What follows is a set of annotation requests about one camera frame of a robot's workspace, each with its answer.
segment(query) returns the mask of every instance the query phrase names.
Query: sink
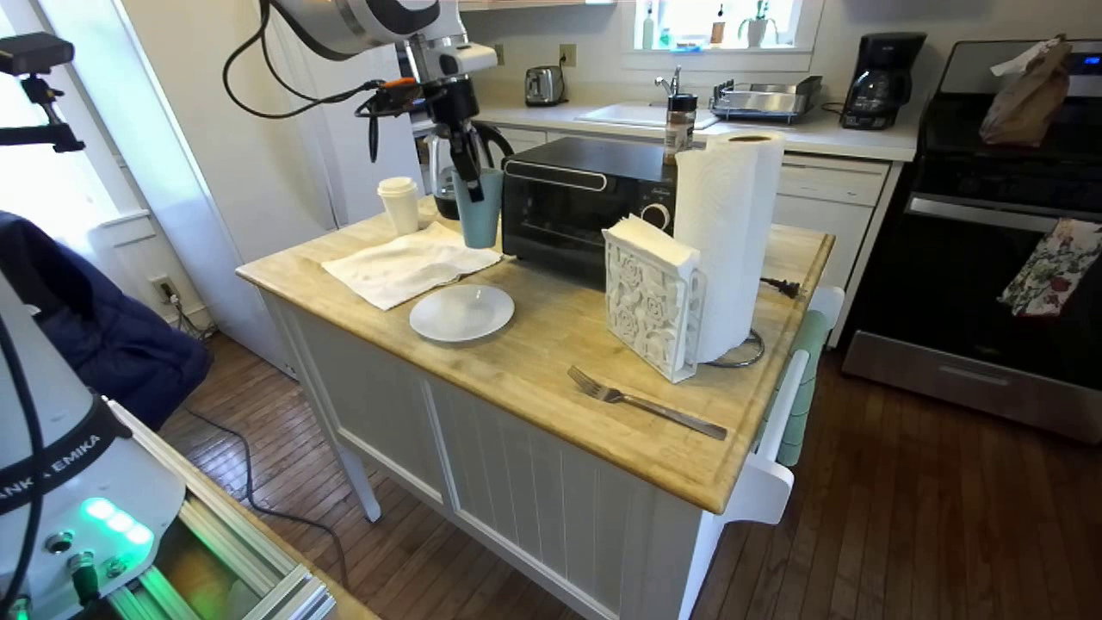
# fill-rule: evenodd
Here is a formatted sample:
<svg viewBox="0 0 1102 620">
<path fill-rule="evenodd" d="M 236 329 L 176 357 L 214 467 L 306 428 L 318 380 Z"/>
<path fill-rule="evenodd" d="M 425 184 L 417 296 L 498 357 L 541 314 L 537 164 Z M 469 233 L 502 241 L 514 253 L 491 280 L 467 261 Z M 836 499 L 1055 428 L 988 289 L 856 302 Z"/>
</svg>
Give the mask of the sink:
<svg viewBox="0 0 1102 620">
<path fill-rule="evenodd" d="M 601 125 L 642 125 L 642 128 L 662 128 L 665 125 L 665 105 L 646 105 L 646 103 L 615 103 L 615 105 L 601 105 L 583 113 L 585 119 L 601 119 Z M 711 111 L 696 111 L 696 128 L 711 128 L 717 125 L 717 113 Z"/>
</svg>

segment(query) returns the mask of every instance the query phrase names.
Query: stove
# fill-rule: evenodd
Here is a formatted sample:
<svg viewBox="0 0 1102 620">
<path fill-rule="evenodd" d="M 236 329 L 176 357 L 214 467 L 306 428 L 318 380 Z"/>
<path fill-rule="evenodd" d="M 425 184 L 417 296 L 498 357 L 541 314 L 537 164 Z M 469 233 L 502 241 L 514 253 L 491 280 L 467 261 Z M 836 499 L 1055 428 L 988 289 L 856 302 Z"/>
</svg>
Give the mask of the stove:
<svg viewBox="0 0 1102 620">
<path fill-rule="evenodd" d="M 979 139 L 999 87 L 988 66 L 1029 46 L 953 46 L 857 289 L 844 368 L 1096 444 L 1102 261 L 1058 315 L 999 302 L 1058 219 L 1102 222 L 1102 41 L 1076 41 L 1041 149 Z"/>
</svg>

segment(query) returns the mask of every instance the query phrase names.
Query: white plate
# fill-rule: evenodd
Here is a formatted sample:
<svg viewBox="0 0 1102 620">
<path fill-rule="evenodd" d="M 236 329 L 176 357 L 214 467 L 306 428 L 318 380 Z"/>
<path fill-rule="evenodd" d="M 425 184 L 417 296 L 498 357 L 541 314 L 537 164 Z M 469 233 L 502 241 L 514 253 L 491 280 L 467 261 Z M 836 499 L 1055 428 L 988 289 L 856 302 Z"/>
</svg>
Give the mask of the white plate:
<svg viewBox="0 0 1102 620">
<path fill-rule="evenodd" d="M 425 296 L 410 328 L 430 342 L 480 342 L 507 328 L 514 315 L 514 296 L 498 287 L 448 287 Z"/>
</svg>

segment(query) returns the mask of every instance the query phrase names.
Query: oven handle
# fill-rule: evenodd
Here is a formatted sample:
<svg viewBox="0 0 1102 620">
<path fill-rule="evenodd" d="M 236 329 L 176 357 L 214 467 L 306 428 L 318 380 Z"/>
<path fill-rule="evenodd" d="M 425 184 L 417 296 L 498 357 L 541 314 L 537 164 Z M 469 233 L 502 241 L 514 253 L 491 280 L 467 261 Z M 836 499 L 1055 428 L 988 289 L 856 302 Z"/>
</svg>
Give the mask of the oven handle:
<svg viewBox="0 0 1102 620">
<path fill-rule="evenodd" d="M 1008 227 L 1008 229 L 1036 229 L 1036 233 L 1046 233 L 1058 222 L 1058 218 L 988 209 L 988 207 L 946 204 L 931 197 L 910 197 L 906 209 L 922 218 L 940 218 L 940 219 L 968 219 L 981 227 Z"/>
</svg>

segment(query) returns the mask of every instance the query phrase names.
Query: paper towel roll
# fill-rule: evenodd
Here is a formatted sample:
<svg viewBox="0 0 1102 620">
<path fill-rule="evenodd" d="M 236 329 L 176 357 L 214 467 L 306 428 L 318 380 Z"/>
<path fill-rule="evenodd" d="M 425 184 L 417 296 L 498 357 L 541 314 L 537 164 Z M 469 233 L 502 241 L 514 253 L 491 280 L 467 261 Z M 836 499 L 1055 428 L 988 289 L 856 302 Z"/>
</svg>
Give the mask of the paper towel roll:
<svg viewBox="0 0 1102 620">
<path fill-rule="evenodd" d="M 783 157 L 783 140 L 758 133 L 679 150 L 675 236 L 700 250 L 703 273 L 696 361 L 717 361 L 750 334 Z"/>
</svg>

